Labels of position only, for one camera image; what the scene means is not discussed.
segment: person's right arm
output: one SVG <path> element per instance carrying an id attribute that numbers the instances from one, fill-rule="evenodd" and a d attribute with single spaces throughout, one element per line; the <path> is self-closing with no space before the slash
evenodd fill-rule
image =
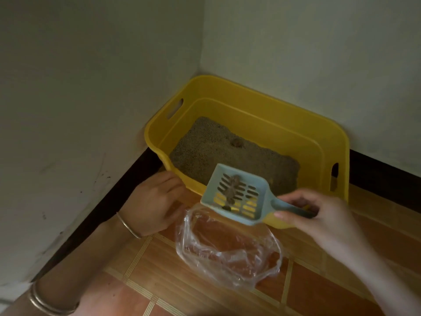
<path id="1" fill-rule="evenodd" d="M 275 216 L 313 237 L 329 255 L 354 272 L 387 316 L 421 315 L 420 299 L 370 246 L 344 201 L 308 189 L 293 191 L 279 199 L 317 211 L 313 219 L 284 211 L 275 212 Z"/>

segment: litter box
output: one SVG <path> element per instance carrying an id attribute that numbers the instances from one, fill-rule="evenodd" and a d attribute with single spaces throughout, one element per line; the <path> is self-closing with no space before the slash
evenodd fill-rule
<path id="1" fill-rule="evenodd" d="M 184 175 L 169 155 L 199 117 L 208 117 L 261 147 L 289 155 L 300 163 L 298 187 L 308 187 L 348 201 L 349 140 L 342 128 L 323 116 L 274 99 L 233 82 L 195 77 L 148 122 L 145 140 L 167 170 L 191 191 L 206 186 Z M 269 214 L 264 222 L 291 227 Z"/>

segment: litter box handle hole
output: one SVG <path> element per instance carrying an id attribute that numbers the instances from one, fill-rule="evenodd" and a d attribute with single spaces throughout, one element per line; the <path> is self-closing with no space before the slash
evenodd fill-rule
<path id="1" fill-rule="evenodd" d="M 181 108 L 184 103 L 184 99 L 181 98 L 175 106 L 172 107 L 171 111 L 167 114 L 167 120 L 171 119 L 177 111 Z"/>
<path id="2" fill-rule="evenodd" d="M 330 188 L 331 192 L 336 191 L 338 188 L 338 175 L 339 175 L 339 163 L 332 165 L 332 170 L 330 171 Z"/>

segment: person's left hand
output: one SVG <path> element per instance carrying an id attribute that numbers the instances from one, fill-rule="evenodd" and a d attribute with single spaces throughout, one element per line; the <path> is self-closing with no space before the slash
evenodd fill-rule
<path id="1" fill-rule="evenodd" d="M 119 214 L 137 235 L 159 232 L 171 225 L 186 208 L 181 205 L 174 212 L 168 212 L 185 191 L 183 181 L 173 172 L 157 173 L 134 189 Z"/>

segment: tile floor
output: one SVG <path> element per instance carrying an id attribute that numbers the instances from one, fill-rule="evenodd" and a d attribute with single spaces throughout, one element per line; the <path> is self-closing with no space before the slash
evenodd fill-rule
<path id="1" fill-rule="evenodd" d="M 187 193 L 192 206 L 200 197 Z M 350 186 L 350 205 L 371 244 L 421 295 L 421 214 Z M 81 301 L 77 315 L 382 315 L 367 288 L 296 228 L 273 229 L 287 257 L 276 278 L 234 292 L 197 276 L 178 257 L 175 225 L 133 240 Z"/>

